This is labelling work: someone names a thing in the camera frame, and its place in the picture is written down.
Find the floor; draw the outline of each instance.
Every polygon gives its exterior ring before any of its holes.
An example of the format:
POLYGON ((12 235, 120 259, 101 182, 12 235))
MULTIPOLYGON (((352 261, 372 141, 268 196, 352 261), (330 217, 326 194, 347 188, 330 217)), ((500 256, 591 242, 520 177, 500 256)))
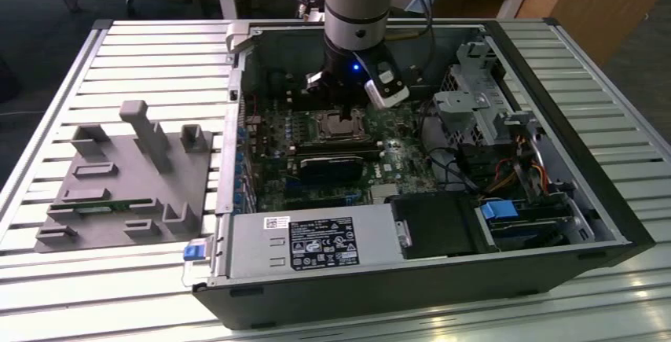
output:
MULTIPOLYGON (((0 0, 0 57, 23 85, 20 94, 0 103, 0 186, 12 172, 93 21, 128 19, 124 0, 80 0, 79 4, 81 11, 72 13, 63 0, 0 0)), ((244 7, 250 17, 259 18, 271 9, 276 13, 275 6, 247 2, 244 7)), ((220 18, 208 2, 187 0, 136 0, 135 12, 135 18, 143 20, 220 18)), ((282 5, 282 14, 291 16, 291 5, 282 5)), ((659 0, 604 71, 671 141, 670 52, 671 0, 659 0)))

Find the table leg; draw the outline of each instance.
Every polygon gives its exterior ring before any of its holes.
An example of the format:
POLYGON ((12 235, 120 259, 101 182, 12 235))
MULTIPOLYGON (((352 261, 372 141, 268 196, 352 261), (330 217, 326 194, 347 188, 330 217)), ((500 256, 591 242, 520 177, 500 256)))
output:
POLYGON ((515 18, 518 10, 520 10, 522 2, 524 0, 506 0, 496 18, 515 18))
POLYGON ((235 0, 219 0, 219 5, 222 6, 222 14, 224 20, 236 20, 238 9, 235 6, 235 0))

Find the metal bracket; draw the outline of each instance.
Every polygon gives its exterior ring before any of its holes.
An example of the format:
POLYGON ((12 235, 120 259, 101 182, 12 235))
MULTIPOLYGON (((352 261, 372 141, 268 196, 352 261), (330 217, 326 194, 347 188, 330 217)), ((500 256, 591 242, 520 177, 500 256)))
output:
POLYGON ((247 21, 232 22, 227 27, 227 48, 230 53, 239 53, 252 45, 250 38, 260 35, 262 31, 250 31, 247 21))

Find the gray plastic bracket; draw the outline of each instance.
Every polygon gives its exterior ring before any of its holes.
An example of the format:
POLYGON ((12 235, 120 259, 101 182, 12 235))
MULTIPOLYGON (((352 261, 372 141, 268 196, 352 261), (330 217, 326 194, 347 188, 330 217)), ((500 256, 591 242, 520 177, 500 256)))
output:
POLYGON ((127 101, 121 119, 136 135, 77 128, 80 146, 63 179, 36 251, 187 241, 200 235, 212 132, 185 125, 165 134, 147 120, 147 104, 127 101))

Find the green circuit board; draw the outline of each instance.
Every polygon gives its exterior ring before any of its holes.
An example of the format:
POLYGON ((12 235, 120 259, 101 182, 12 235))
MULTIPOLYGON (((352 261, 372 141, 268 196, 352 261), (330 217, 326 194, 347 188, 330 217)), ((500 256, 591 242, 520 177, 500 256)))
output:
POLYGON ((252 154, 259 211, 323 208, 372 204, 371 187, 395 184, 399 193, 438 189, 434 170, 424 161, 416 138, 416 111, 412 105, 388 110, 355 110, 363 133, 379 148, 379 157, 364 160, 360 178, 348 183, 304 186, 296 177, 300 159, 291 154, 296 144, 323 139, 319 119, 330 111, 294 112, 272 108, 262 113, 258 147, 252 154))

